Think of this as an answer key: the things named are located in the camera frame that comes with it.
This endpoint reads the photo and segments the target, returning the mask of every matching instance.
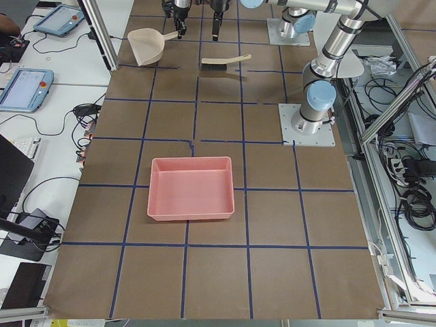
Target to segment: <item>white plastic bag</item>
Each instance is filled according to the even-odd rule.
[[[373,75],[394,75],[396,73],[396,64],[389,56],[369,57],[364,62],[370,66]]]

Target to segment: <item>monitor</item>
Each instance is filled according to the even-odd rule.
[[[0,95],[0,110],[33,112],[48,94],[53,82],[51,70],[18,68]]]
[[[0,134],[0,218],[7,219],[33,169],[33,161]]]
[[[34,31],[63,37],[84,19],[82,10],[70,5],[58,5],[33,26]]]

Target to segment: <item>keyboard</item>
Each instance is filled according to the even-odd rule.
[[[24,138],[21,140],[14,140],[12,144],[21,152],[23,152],[29,159],[35,161],[38,153],[38,148],[41,145],[41,138]]]

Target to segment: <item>tablet screen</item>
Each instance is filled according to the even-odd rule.
[[[51,31],[58,31],[72,19],[72,16],[77,15],[78,12],[79,10],[77,9],[61,7],[49,14],[49,17],[41,24],[38,24],[38,27],[49,29]]]
[[[21,71],[18,73],[8,88],[1,105],[13,108],[28,108],[44,75],[44,72]]]

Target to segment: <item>person's hand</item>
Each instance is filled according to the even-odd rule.
[[[21,30],[11,18],[0,14],[0,33],[8,36],[19,36]]]

